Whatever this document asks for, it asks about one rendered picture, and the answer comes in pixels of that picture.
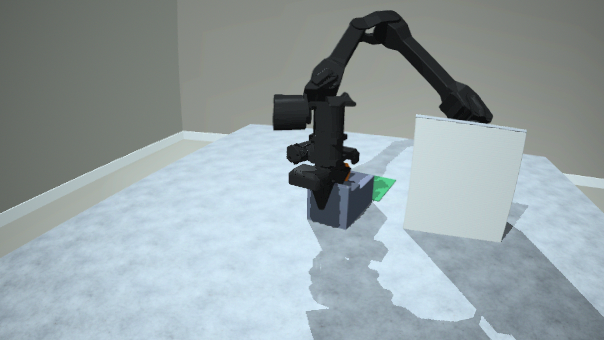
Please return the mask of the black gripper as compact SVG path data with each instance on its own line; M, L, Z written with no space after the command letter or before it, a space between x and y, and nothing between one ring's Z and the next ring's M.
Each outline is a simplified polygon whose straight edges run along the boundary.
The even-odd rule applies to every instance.
M289 172L289 184L312 190L318 209L324 210L335 183L342 184L351 171L346 161L352 165L359 162L359 151L344 146L347 134L341 132L322 132L313 128L309 140L314 142L315 157L309 162L314 166L301 164Z

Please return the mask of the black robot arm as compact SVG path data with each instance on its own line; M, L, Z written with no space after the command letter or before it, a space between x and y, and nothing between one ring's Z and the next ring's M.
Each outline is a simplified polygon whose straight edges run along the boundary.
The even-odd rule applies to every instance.
M373 28L373 33L365 33ZM474 123L492 122L493 115L480 96L469 86L455 81L428 51L415 41L408 24L393 10L375 11L354 18L333 52L313 69L303 95L274 95L273 130L304 130L311 124L322 132L344 130L345 107L356 103L344 92L336 96L347 63L359 42L382 44L398 51L439 93L439 109L453 120ZM309 140L287 147L286 158L294 165L315 157L314 142Z

